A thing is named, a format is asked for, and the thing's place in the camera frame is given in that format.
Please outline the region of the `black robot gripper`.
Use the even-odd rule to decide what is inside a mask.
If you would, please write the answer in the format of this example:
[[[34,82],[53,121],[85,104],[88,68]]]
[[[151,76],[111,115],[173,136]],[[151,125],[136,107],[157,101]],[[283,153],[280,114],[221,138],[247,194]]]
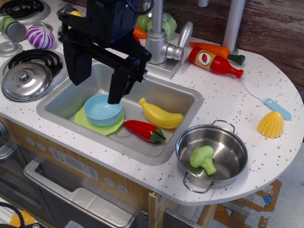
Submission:
[[[137,0],[89,0],[85,23],[68,29],[63,41],[69,79],[78,86],[91,75],[95,59],[114,69],[109,104],[118,104],[135,81],[143,81],[152,55],[133,37],[138,15]]]

